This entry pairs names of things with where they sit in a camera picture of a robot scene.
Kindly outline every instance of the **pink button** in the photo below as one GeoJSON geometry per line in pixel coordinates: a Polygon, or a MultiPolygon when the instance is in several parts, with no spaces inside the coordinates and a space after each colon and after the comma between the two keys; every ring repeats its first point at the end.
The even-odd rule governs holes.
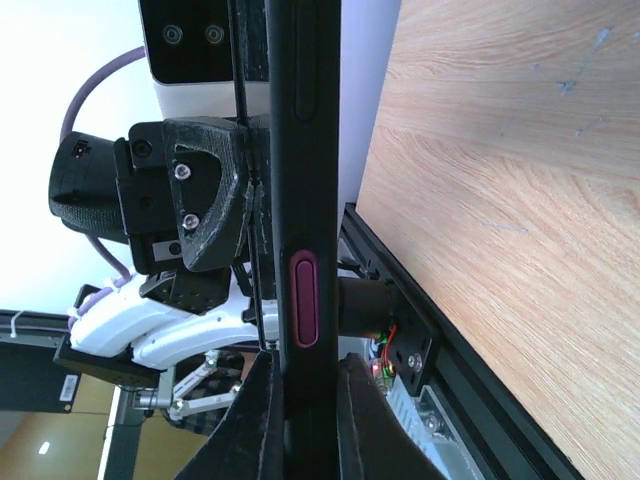
{"type": "Polygon", "coordinates": [[[316,257],[302,250],[291,258],[293,321],[296,343],[308,348],[318,341],[318,287],[316,257]]]}

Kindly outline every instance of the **wooden table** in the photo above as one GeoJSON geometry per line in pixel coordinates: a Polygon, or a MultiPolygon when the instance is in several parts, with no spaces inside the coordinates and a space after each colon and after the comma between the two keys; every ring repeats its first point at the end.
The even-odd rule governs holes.
{"type": "Polygon", "coordinates": [[[358,212],[590,480],[640,478],[640,2],[404,0],[358,212]]]}

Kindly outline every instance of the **white wall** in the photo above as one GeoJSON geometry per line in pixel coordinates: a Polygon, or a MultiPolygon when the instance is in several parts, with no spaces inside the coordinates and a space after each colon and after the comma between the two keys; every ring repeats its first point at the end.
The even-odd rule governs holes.
{"type": "MultiPolygon", "coordinates": [[[[358,195],[400,0],[343,0],[340,204],[358,195]]],[[[48,210],[49,172],[68,102],[115,56],[142,45],[135,0],[0,0],[0,308],[64,313],[83,283],[113,275],[48,210]]],[[[147,65],[109,78],[76,129],[116,139],[160,118],[147,65]]],[[[123,260],[126,247],[110,245],[123,260]]]]}
{"type": "MultiPolygon", "coordinates": [[[[47,188],[66,106],[100,66],[142,45],[132,0],[0,0],[0,308],[64,313],[83,283],[114,275],[82,235],[49,213],[47,188]]],[[[116,139],[159,119],[139,61],[89,98],[76,129],[116,139]]],[[[111,250],[123,260],[126,247],[111,250]]]]}

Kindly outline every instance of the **camera lens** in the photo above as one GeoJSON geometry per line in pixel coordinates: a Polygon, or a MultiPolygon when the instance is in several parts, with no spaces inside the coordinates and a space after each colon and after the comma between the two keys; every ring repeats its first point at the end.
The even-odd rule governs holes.
{"type": "Polygon", "coordinates": [[[209,25],[205,31],[205,36],[211,45],[220,45],[224,40],[224,30],[218,25],[209,25]]]}
{"type": "Polygon", "coordinates": [[[178,45],[182,41],[182,29],[177,25],[167,25],[162,30],[162,36],[169,45],[178,45]]]}

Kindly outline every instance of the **ceiling light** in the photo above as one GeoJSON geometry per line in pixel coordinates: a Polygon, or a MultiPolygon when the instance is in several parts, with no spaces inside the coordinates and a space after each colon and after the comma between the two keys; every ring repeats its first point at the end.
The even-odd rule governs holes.
{"type": "Polygon", "coordinates": [[[49,447],[51,446],[51,444],[49,442],[44,442],[42,444],[42,446],[40,447],[40,450],[38,450],[38,453],[40,455],[44,455],[49,451],[49,447]]]}

